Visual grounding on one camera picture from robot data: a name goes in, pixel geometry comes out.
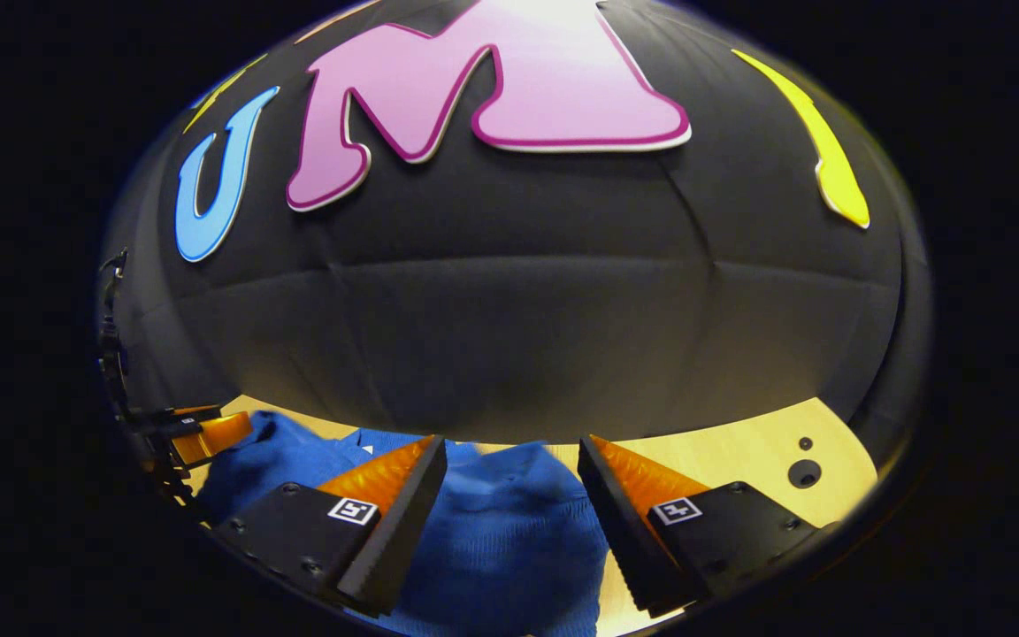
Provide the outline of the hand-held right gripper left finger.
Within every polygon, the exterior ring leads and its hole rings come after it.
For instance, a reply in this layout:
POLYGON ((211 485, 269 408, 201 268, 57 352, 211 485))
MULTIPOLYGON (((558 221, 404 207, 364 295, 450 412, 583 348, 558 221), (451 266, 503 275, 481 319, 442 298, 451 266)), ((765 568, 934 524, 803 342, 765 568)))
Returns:
POLYGON ((376 618, 399 602, 447 470, 445 439, 425 436, 320 487, 280 484, 210 534, 283 587, 376 618))

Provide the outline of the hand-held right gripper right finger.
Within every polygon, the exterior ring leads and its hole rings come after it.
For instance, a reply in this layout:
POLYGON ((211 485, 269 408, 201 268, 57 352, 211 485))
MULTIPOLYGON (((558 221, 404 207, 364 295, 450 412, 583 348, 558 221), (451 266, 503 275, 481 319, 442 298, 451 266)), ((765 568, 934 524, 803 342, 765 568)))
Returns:
POLYGON ((654 618, 775 593, 838 524, 833 433, 588 434, 577 472, 634 605, 654 618))

